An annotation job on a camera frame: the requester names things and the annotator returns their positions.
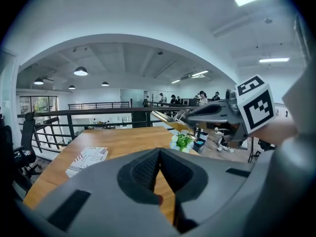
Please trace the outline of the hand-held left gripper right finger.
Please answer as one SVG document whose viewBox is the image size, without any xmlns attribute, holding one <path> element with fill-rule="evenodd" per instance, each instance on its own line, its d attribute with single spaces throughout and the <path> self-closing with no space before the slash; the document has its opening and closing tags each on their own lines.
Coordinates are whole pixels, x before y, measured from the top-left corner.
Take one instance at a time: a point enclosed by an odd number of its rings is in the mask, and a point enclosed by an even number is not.
<svg viewBox="0 0 316 237">
<path fill-rule="evenodd" d="M 175 194 L 173 225 L 160 227 L 161 237 L 250 236 L 241 191 L 251 166 L 172 149 L 160 149 L 159 164 Z"/>
</svg>

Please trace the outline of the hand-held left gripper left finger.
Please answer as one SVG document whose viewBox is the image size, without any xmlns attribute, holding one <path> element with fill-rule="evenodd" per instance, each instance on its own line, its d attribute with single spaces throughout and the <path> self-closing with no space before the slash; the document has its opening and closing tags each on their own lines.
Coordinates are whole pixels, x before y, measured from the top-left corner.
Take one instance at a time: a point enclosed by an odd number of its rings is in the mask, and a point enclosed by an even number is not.
<svg viewBox="0 0 316 237">
<path fill-rule="evenodd" d="M 93 164 L 35 211 L 69 237 L 177 237 L 154 193 L 159 154 L 156 148 Z"/>
</svg>

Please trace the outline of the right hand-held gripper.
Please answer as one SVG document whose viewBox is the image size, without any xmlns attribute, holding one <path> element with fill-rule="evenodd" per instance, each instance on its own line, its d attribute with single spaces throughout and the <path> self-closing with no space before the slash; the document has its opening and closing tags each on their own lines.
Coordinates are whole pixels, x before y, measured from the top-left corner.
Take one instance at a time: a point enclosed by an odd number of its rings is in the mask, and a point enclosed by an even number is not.
<svg viewBox="0 0 316 237">
<path fill-rule="evenodd" d="M 227 119 L 213 117 L 228 116 Z M 254 75 L 226 91 L 226 99 L 204 104 L 186 117 L 185 123 L 201 129 L 230 129 L 225 141 L 230 148 L 239 148 L 253 132 L 276 117 L 275 103 L 268 82 Z"/>
</svg>

